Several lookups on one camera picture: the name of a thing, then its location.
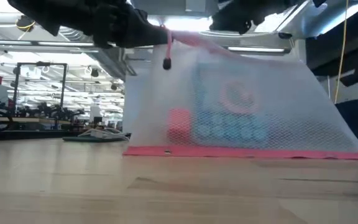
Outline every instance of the mesh bag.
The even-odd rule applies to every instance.
[[[126,155],[358,159],[358,140],[301,62],[241,57],[194,34],[154,48]]]

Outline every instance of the metal frame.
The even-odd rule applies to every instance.
[[[65,96],[65,88],[66,88],[66,75],[67,75],[67,68],[68,68],[68,64],[67,63],[49,63],[49,62],[19,62],[17,63],[17,73],[16,73],[16,78],[15,78],[15,87],[14,87],[14,92],[13,92],[13,109],[12,109],[12,114],[15,114],[16,111],[16,103],[17,103],[17,88],[19,86],[19,77],[21,74],[21,66],[23,65],[35,65],[37,67],[41,67],[41,66],[46,66],[49,67],[51,65],[60,65],[63,66],[63,80],[62,80],[62,94],[60,96],[60,107],[63,107],[63,99]]]

